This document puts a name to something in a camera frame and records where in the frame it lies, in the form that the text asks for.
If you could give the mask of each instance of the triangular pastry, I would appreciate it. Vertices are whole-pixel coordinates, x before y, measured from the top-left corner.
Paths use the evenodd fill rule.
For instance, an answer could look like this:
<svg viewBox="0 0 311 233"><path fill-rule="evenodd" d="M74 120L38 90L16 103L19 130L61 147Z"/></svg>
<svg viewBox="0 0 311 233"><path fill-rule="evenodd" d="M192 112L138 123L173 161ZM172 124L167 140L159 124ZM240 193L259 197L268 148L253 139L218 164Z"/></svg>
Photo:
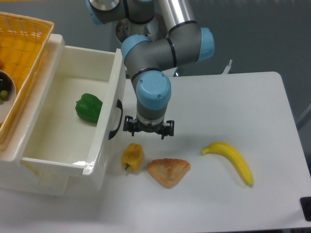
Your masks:
<svg viewBox="0 0 311 233"><path fill-rule="evenodd" d="M182 159L155 159L147 166L149 174L166 188L172 188L190 170L190 163Z"/></svg>

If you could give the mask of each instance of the pepper stem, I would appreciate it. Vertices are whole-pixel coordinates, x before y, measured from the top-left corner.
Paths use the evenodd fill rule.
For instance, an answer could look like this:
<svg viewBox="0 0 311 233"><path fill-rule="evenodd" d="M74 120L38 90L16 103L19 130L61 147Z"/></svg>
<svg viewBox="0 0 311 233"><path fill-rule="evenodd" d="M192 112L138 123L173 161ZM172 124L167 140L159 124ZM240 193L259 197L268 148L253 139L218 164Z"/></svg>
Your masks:
<svg viewBox="0 0 311 233"><path fill-rule="evenodd" d="M125 170L127 170L131 165L129 165L128 163L125 163L125 165L126 165L126 168L125 168Z"/></svg>

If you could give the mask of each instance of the blue joint cover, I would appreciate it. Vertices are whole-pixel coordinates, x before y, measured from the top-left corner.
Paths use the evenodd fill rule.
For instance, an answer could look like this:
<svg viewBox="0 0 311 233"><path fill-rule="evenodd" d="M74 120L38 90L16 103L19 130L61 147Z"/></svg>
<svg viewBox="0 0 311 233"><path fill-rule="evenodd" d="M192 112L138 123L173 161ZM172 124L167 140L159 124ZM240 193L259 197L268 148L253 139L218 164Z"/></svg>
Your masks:
<svg viewBox="0 0 311 233"><path fill-rule="evenodd" d="M89 3L89 0L86 0L86 6L87 6L87 9L88 9L88 11L89 11L89 13L90 13L90 15L91 15L91 18L92 18L93 22L94 22L95 24L97 24L97 25L103 24L102 22L100 22L100 20L99 20L99 19L96 17L96 15L94 14L93 9L92 9L92 7L91 7L91 3Z"/></svg>
<svg viewBox="0 0 311 233"><path fill-rule="evenodd" d="M211 57L215 52L215 41L213 34L208 28L201 28L201 48L197 62Z"/></svg>
<svg viewBox="0 0 311 233"><path fill-rule="evenodd" d="M137 100L147 109L160 110L171 98L171 81L161 71L146 71L136 86Z"/></svg>
<svg viewBox="0 0 311 233"><path fill-rule="evenodd" d="M123 56L123 59L125 61L127 54L130 52L130 50L135 47L137 44L143 42L143 41L148 41L148 38L145 37L144 35L132 35L128 38L126 38L126 40L123 41L122 45L121 45L121 53Z"/></svg>

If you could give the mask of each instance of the yellow basket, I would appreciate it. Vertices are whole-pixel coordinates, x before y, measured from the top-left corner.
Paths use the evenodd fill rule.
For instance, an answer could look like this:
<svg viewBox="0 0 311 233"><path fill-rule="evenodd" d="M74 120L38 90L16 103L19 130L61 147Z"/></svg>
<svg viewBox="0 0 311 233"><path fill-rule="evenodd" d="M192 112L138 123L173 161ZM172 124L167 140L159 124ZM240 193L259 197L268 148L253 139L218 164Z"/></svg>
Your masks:
<svg viewBox="0 0 311 233"><path fill-rule="evenodd" d="M22 111L35 69L53 28L54 23L49 21L0 12L2 70L12 77L17 89L14 104L0 125L0 143Z"/></svg>

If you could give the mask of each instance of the drawer handle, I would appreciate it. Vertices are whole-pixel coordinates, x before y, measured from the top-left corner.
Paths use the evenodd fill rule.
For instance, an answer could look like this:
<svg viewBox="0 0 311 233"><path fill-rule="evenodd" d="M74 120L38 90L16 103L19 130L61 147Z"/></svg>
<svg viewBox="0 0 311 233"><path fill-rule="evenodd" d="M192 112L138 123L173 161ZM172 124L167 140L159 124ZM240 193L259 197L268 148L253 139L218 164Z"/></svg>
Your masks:
<svg viewBox="0 0 311 233"><path fill-rule="evenodd" d="M121 116L120 116L119 125L118 125L118 127L117 127L115 130L110 131L108 140L112 139L112 138L117 134L117 132L119 131L121 122L122 122L122 117L123 117L123 106L122 106L121 100L119 100L119 99L118 99L118 101L117 101L117 108L120 108L120 110L121 110Z"/></svg>

